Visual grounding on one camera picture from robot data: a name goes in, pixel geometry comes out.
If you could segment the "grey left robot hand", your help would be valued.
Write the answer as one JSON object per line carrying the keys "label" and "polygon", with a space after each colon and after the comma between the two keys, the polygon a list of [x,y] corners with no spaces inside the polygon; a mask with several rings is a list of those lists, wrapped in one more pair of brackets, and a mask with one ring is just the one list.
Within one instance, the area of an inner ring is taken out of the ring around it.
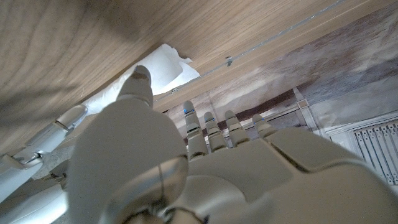
{"label": "grey left robot hand", "polygon": [[73,223],[396,223],[397,194],[362,159],[299,128],[232,115],[233,147],[186,146],[155,111],[150,73],[131,70],[75,144]]}

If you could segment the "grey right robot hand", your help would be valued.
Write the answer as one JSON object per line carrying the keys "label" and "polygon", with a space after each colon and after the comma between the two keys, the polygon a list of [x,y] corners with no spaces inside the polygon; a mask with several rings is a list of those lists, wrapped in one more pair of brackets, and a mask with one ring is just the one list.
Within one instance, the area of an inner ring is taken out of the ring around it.
{"label": "grey right robot hand", "polygon": [[43,155],[52,152],[85,118],[84,105],[70,108],[40,130],[24,147],[1,156],[1,201],[27,182],[44,164]]}

